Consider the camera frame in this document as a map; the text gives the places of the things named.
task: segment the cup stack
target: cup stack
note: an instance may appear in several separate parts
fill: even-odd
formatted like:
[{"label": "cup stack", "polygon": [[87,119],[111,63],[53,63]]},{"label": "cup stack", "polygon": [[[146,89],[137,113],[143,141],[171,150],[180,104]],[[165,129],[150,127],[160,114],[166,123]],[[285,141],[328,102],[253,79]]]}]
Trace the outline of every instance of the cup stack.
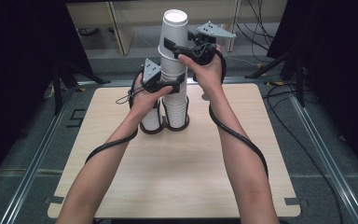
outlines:
[{"label": "cup stack", "polygon": [[159,108],[160,100],[157,100],[152,110],[142,119],[141,129],[144,133],[158,133],[162,130],[163,118],[159,112]]},{"label": "cup stack", "polygon": [[174,58],[169,49],[164,47],[164,37],[178,46],[187,46],[187,15],[185,12],[171,9],[164,13],[158,46],[158,52],[161,55],[161,81],[183,80],[179,93],[166,95],[162,99],[168,128],[179,130],[184,129],[189,122],[186,94],[187,68]]}]

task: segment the wooden table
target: wooden table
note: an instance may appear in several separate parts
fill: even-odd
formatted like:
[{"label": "wooden table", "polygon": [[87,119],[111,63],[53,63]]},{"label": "wooden table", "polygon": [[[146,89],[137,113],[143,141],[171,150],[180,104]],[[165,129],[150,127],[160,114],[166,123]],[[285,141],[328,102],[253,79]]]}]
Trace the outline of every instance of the wooden table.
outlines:
[{"label": "wooden table", "polygon": [[[232,108],[252,141],[263,151],[269,182],[279,217],[296,217],[298,204],[269,116],[255,84],[227,84],[224,89]],[[129,106],[115,100],[128,88],[98,89],[89,105],[55,197],[65,197],[90,152],[101,145],[124,119]],[[96,217],[182,218],[238,217],[228,182],[216,126],[201,99],[198,85],[188,85],[189,126],[181,132],[164,129],[147,135],[139,132],[130,142],[117,175]],[[51,203],[50,217],[62,205]]]}]

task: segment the power cord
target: power cord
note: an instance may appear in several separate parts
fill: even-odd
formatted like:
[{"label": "power cord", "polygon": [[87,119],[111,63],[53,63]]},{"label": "power cord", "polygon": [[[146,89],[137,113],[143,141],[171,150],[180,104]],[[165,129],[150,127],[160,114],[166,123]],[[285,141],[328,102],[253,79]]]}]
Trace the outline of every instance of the power cord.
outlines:
[{"label": "power cord", "polygon": [[307,154],[308,158],[310,159],[310,161],[312,162],[312,164],[315,166],[315,168],[317,169],[318,173],[322,176],[322,178],[324,179],[325,183],[327,184],[328,188],[330,188],[334,200],[336,202],[336,207],[337,207],[337,211],[338,211],[338,217],[339,217],[339,223],[343,223],[343,216],[342,216],[342,212],[341,212],[341,207],[339,205],[339,200],[338,200],[338,196],[336,194],[336,192],[334,191],[334,188],[332,186],[332,184],[328,181],[327,177],[324,175],[322,169],[319,167],[319,165],[316,163],[315,159],[312,158],[312,156],[310,155],[310,152],[307,150],[307,148],[299,141],[299,139],[289,130],[289,128],[287,128],[287,126],[283,123],[283,121],[281,120],[281,118],[277,115],[274,107],[271,105],[271,102],[269,100],[270,97],[272,96],[276,96],[276,95],[281,95],[282,93],[275,93],[272,95],[272,92],[278,88],[280,86],[275,86],[273,88],[271,88],[271,90],[268,91],[267,94],[267,103],[269,108],[271,109],[272,113],[274,114],[274,116],[277,118],[277,120],[280,122],[280,124],[283,126],[283,128],[289,132],[289,134],[296,140],[296,142],[301,146],[301,148],[304,150],[304,152]]}]

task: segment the gray floor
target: gray floor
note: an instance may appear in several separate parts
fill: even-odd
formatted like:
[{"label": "gray floor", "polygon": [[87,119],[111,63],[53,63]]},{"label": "gray floor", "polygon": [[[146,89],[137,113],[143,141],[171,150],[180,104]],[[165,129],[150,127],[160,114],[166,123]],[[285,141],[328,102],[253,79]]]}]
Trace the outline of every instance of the gray floor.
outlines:
[{"label": "gray floor", "polygon": [[[278,24],[265,24],[265,26],[274,35]],[[145,60],[145,57],[158,60],[159,28],[137,28],[136,31],[130,53],[127,56],[119,55],[114,35],[106,29],[100,29],[95,35],[79,37],[97,76],[114,80],[114,84],[128,83],[126,80],[132,79],[135,72],[139,70],[140,64]],[[246,60],[252,64],[227,58],[228,80],[254,82],[258,85],[260,93],[266,95],[271,86],[265,85],[265,82],[278,80],[282,67],[279,66],[273,71],[268,72],[267,76],[262,79],[244,79],[243,76],[252,74],[257,70],[255,64],[266,63],[258,61],[253,56],[251,44],[241,33],[237,35],[238,38],[235,41],[234,51],[224,52],[225,56]],[[264,38],[258,37],[257,41],[262,42]],[[260,59],[269,60],[264,57],[266,52],[261,48],[254,47],[254,51],[255,55]],[[77,78],[79,81],[88,81],[82,76],[77,76]],[[41,162],[31,188],[26,192],[25,200],[15,218],[15,223],[54,223],[54,219],[49,218],[47,215],[48,203],[46,201],[54,194],[62,169],[79,130],[78,127],[71,128],[68,125],[78,123],[78,120],[71,119],[74,110],[87,109],[96,88],[98,86],[87,86],[85,91],[76,91],[68,101],[59,126],[48,146],[47,154]],[[286,87],[279,87],[276,92],[279,91],[287,91],[287,89]],[[63,95],[69,96],[69,91],[65,91]],[[290,95],[283,94],[270,98],[270,100],[273,105],[276,105],[274,109],[278,116],[295,133],[330,180],[330,176],[326,173],[323,163],[289,97]],[[341,172],[350,183],[358,198],[358,160],[348,145],[337,138],[340,135],[339,130],[325,113],[324,106],[318,102],[318,99],[311,91],[306,91],[305,97],[306,109],[310,113],[315,126],[323,137]],[[337,207],[332,192],[315,169],[315,166],[310,162],[304,150],[294,141],[280,122],[277,121],[269,109],[267,101],[265,103],[302,210],[301,215],[298,217],[283,219],[290,223],[338,223]],[[34,154],[53,119],[53,112],[53,98],[48,98],[45,102],[40,103],[37,113],[31,118],[28,126],[24,127],[28,135],[18,139],[0,167],[0,221],[7,210],[10,199],[15,195],[25,171],[32,163]],[[76,112],[76,117],[84,117],[84,113],[82,111]],[[355,223],[351,219],[346,205],[341,199],[339,200],[344,216],[344,223]],[[132,222],[133,220],[116,220],[114,223]],[[142,220],[140,223],[238,223],[238,220]]]}]

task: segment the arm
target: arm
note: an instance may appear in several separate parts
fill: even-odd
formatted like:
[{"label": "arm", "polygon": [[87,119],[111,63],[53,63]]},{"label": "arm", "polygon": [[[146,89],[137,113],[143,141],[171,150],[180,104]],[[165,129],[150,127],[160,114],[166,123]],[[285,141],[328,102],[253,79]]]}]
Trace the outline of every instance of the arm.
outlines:
[{"label": "arm", "polygon": [[[216,117],[230,129],[248,138],[221,85],[221,63],[217,56],[205,66],[185,55],[179,60],[190,67],[211,102]],[[243,142],[218,128],[227,175],[240,211],[241,223],[278,223],[269,181],[260,158]]]},{"label": "arm", "polygon": [[[136,81],[140,84],[141,76]],[[152,109],[156,100],[168,94],[172,87],[158,92],[140,91],[134,97],[133,107],[126,118],[106,140],[112,142],[131,135],[141,120]],[[129,142],[101,151],[80,170],[65,198],[57,223],[92,223],[104,194],[115,177]]]}]

